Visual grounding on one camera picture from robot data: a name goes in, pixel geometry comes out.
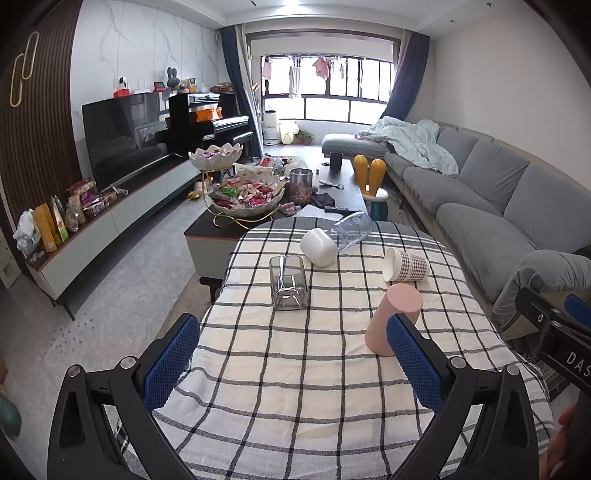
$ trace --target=floor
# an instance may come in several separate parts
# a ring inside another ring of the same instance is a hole
[[[267,152],[322,154],[316,145],[283,145]],[[420,228],[418,219],[398,208],[394,185],[384,186],[391,193],[389,219]],[[188,285],[195,282],[194,267],[183,235],[203,209],[202,200],[178,199],[119,237],[70,289],[75,322],[61,307],[53,308],[28,278],[21,276],[8,291],[0,284],[0,351],[9,368],[5,387],[23,420],[14,449],[39,480],[47,477],[47,443],[66,369],[75,363],[89,371],[108,369],[125,355],[139,355],[165,320],[174,320],[171,309],[184,289],[206,288]],[[191,308],[200,312],[205,307],[195,303]],[[556,418],[577,393],[569,387],[553,402]]]

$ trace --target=sofa cushion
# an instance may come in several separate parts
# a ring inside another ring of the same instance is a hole
[[[527,165],[517,153],[479,140],[458,178],[503,213]]]
[[[404,170],[409,167],[412,167],[413,164],[410,163],[408,160],[403,159],[400,155],[396,153],[386,153],[384,155],[384,161],[386,165],[394,170],[400,177],[404,174]]]
[[[328,134],[322,140],[322,153],[342,153],[347,158],[364,155],[371,161],[383,158],[387,151],[388,147],[384,147],[381,143],[358,140],[354,135]]]
[[[462,167],[470,155],[470,152],[476,145],[478,139],[451,128],[444,128],[437,139],[438,145],[441,145],[452,157],[456,159],[457,168],[462,171]]]
[[[460,203],[501,216],[490,203],[458,179],[418,167],[407,168],[402,177],[424,207],[434,215],[444,203]]]
[[[535,250],[511,222],[472,207],[446,203],[437,211],[437,221],[491,302],[519,262]]]
[[[539,249],[572,253],[591,245],[591,193],[540,165],[527,167],[504,217]]]

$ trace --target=screw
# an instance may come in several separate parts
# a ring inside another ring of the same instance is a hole
[[[79,373],[80,373],[80,365],[72,365],[68,369],[68,375],[70,375],[72,378],[75,377],[76,375],[78,375]]]
[[[456,368],[466,368],[466,361],[461,356],[455,356],[452,358],[452,365]]]
[[[121,365],[121,368],[125,368],[127,370],[128,368],[131,368],[135,365],[135,358],[132,356],[126,356],[119,364]]]
[[[521,372],[519,371],[519,368],[515,365],[508,365],[507,366],[507,371],[509,372],[510,375],[513,375],[514,377],[517,377],[518,375],[521,375]]]

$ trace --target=checkered tablecloth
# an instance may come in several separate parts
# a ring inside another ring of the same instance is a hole
[[[425,431],[433,413],[413,393],[395,358],[380,358],[363,334],[386,292],[387,247],[425,255],[428,280],[416,284],[423,335],[474,368],[519,366],[534,411],[540,451],[553,434],[547,391],[535,367],[516,356],[472,297],[445,247],[413,228],[378,222],[337,263],[304,259],[310,305],[275,312],[269,259],[301,255],[311,228],[297,218],[248,232],[230,259],[221,295],[202,321],[187,371],[154,417],[198,478],[387,478]],[[457,467],[478,419],[473,407],[444,471]]]

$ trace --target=rabbit figurine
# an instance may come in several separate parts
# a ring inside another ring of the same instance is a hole
[[[168,74],[168,81],[166,82],[166,85],[169,88],[176,88],[178,84],[181,83],[181,81],[177,78],[177,69],[168,67],[166,73]]]

